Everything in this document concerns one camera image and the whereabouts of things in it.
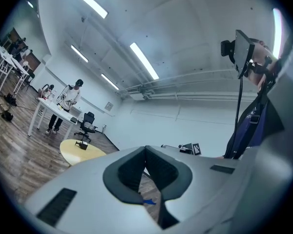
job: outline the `ceiling light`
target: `ceiling light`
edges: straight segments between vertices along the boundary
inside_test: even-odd
[[[29,4],[30,7],[34,8],[34,6],[29,1],[27,1],[27,3]]]
[[[119,90],[119,88],[118,87],[116,87],[116,85],[113,83],[113,82],[111,82],[104,74],[101,74],[101,76],[104,78],[104,79],[106,79],[107,81],[108,81],[108,83],[109,84],[111,84],[116,90]]]
[[[82,55],[73,45],[71,45],[71,48],[82,58],[85,62],[88,62],[88,59]]]
[[[274,16],[274,44],[273,52],[274,57],[279,58],[281,39],[282,39],[282,21],[281,12],[278,9],[273,9]]]
[[[155,72],[155,70],[153,69],[153,67],[151,66],[151,64],[148,62],[148,60],[145,57],[145,55],[139,49],[139,47],[137,46],[137,44],[134,42],[133,44],[131,44],[130,47],[133,50],[133,52],[135,52],[135,54],[137,55],[137,57],[139,58],[139,60],[142,62],[142,64],[146,67],[146,69],[148,70],[148,72],[150,73],[150,75],[152,76],[152,78],[154,80],[158,79],[159,77],[158,77],[157,73]]]
[[[92,9],[94,9],[101,17],[106,18],[107,11],[97,4],[95,0],[84,0]]]

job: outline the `black device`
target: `black device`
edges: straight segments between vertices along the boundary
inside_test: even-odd
[[[4,99],[6,100],[6,102],[8,102],[9,104],[13,105],[13,106],[17,106],[16,104],[16,93],[14,93],[13,95],[8,93],[6,96],[4,96]]]
[[[76,117],[72,117],[72,118],[70,119],[70,121],[76,123],[76,122],[77,122],[77,118],[76,118]]]
[[[232,42],[228,40],[222,41],[220,43],[220,48],[223,57],[229,56],[236,71],[239,73],[238,78],[240,79],[248,69],[248,64],[255,48],[254,42],[241,30],[236,30],[235,40]]]
[[[184,153],[184,154],[192,154],[192,150],[191,149],[180,149],[179,152]]]
[[[86,150],[87,149],[87,147],[88,147],[88,144],[86,143],[86,142],[84,142],[84,141],[80,141],[80,142],[77,142],[76,141],[76,143],[75,143],[75,145],[79,145],[79,147],[81,148],[81,149],[83,149],[83,150]]]
[[[1,117],[7,121],[11,121],[13,119],[13,114],[6,110],[1,114]]]

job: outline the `black office chair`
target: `black office chair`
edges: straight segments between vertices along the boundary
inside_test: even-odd
[[[88,133],[93,133],[94,134],[96,132],[95,129],[97,127],[93,126],[94,129],[89,129],[89,128],[85,127],[84,124],[85,124],[85,122],[89,122],[90,124],[92,124],[93,121],[94,121],[94,114],[93,113],[88,112],[87,114],[84,114],[84,120],[80,124],[80,128],[84,131],[84,133],[83,132],[79,132],[79,133],[74,133],[74,135],[76,135],[76,134],[82,135],[83,138],[81,139],[81,141],[83,141],[84,138],[86,137],[86,139],[89,139],[89,143],[90,143],[91,142],[91,139],[89,138],[89,134]]]
[[[25,79],[25,81],[23,83],[23,84],[25,84],[25,86],[22,88],[22,90],[23,90],[25,87],[27,87],[26,91],[29,88],[30,82],[33,80],[33,78],[35,78],[34,71],[29,69],[27,72],[28,72],[29,76],[26,77],[26,79]]]

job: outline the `round yellow table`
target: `round yellow table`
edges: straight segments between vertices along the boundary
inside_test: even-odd
[[[99,148],[90,144],[88,144],[86,150],[83,150],[79,147],[78,144],[76,144],[76,141],[80,142],[80,140],[76,139],[67,139],[62,141],[60,144],[61,154],[63,155],[64,159],[72,166],[88,159],[106,155]]]

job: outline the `black pants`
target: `black pants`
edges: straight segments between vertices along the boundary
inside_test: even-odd
[[[49,123],[49,129],[52,129],[52,127],[53,127],[54,122],[55,122],[56,119],[57,119],[57,116],[56,115],[52,115],[52,117],[50,119],[50,123]],[[62,121],[63,121],[62,119],[58,118],[57,123],[55,123],[54,129],[59,130],[60,125],[62,124]]]

